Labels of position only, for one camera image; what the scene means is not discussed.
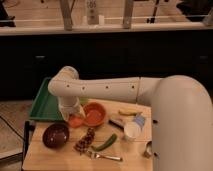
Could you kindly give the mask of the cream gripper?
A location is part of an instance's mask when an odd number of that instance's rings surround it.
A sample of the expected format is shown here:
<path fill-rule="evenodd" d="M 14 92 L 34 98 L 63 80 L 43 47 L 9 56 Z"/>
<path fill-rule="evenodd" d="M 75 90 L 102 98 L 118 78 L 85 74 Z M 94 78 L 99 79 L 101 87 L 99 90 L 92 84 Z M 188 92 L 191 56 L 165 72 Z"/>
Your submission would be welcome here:
<path fill-rule="evenodd" d="M 65 121 L 68 121 L 70 116 L 79 116 L 82 118 L 85 117 L 85 112 L 81 105 L 79 105 L 77 107 L 59 106 L 59 111 Z"/>

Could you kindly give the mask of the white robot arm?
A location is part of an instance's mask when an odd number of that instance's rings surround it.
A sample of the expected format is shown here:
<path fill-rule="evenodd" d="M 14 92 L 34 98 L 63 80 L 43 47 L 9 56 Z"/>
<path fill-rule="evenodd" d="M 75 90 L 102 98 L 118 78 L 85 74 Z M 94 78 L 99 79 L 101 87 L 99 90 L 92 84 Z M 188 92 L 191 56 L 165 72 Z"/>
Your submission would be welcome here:
<path fill-rule="evenodd" d="M 213 102 L 189 76 L 81 80 L 75 68 L 65 66 L 48 90 L 64 115 L 79 110 L 81 97 L 149 106 L 153 171 L 213 171 Z"/>

